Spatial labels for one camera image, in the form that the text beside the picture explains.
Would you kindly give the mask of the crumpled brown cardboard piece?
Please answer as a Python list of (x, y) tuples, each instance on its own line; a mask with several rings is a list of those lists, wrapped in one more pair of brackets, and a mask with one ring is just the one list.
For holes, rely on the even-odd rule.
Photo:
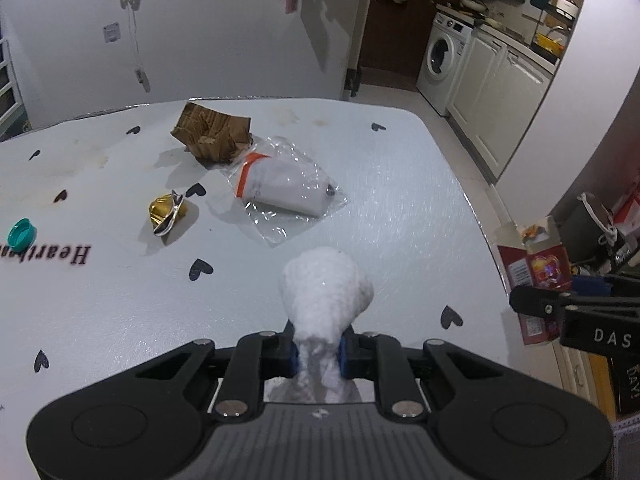
[(253, 145), (250, 118), (187, 102), (171, 135), (196, 158), (231, 164)]

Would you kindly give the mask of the white front-load washing machine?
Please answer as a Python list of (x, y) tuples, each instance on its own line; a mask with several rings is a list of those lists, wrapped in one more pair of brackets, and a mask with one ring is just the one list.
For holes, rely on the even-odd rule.
[(448, 115), (472, 27), (442, 12), (437, 12), (421, 65), (416, 88), (439, 116)]

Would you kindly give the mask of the teal bottle cap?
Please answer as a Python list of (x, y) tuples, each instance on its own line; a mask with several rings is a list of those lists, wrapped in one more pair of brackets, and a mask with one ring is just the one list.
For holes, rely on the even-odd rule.
[(8, 244), (12, 252), (21, 254), (34, 242), (36, 235), (37, 230), (29, 218), (23, 218), (18, 220), (10, 229), (6, 244)]

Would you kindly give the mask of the white tissue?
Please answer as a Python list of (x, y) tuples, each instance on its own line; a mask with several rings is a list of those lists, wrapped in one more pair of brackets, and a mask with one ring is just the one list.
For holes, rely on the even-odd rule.
[(338, 347), (344, 331), (374, 298), (367, 273), (344, 252), (318, 247), (284, 267), (280, 293), (294, 328), (298, 372), (291, 379), (273, 380), (266, 399), (306, 404), (359, 402), (356, 384), (341, 375)]

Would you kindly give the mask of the clear plastic bag white packet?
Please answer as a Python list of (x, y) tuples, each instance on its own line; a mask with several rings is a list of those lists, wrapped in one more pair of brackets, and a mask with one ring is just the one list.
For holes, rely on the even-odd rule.
[(219, 220), (276, 247), (345, 207), (347, 195), (318, 162), (275, 136), (258, 140), (219, 169), (206, 204)]

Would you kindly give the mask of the gold foil wrapper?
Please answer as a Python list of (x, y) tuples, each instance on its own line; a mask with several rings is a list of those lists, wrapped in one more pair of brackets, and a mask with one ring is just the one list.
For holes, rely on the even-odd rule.
[(167, 236), (179, 220), (188, 213), (186, 196), (171, 190), (150, 203), (149, 219), (156, 237)]

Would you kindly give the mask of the dark grey fabric basket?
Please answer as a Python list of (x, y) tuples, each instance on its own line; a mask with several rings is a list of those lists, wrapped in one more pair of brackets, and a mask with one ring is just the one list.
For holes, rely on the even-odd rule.
[(582, 192), (559, 228), (570, 263), (600, 266), (617, 242), (612, 214), (592, 193)]

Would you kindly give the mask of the red snack box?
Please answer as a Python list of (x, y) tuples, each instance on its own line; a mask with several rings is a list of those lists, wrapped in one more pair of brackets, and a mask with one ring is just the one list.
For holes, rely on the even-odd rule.
[[(570, 262), (551, 216), (538, 220), (528, 228), (519, 228), (514, 221), (506, 222), (495, 230), (495, 239), (500, 261), (506, 271), (509, 292), (518, 285), (570, 291)], [(559, 337), (559, 313), (553, 318), (516, 314), (526, 346)]]

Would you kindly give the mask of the white kitchen cabinets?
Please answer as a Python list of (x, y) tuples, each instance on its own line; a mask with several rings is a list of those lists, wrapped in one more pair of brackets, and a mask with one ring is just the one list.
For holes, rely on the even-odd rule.
[(555, 68), (524, 44), (482, 26), (464, 48), (448, 122), (490, 183), (498, 181), (549, 90)]

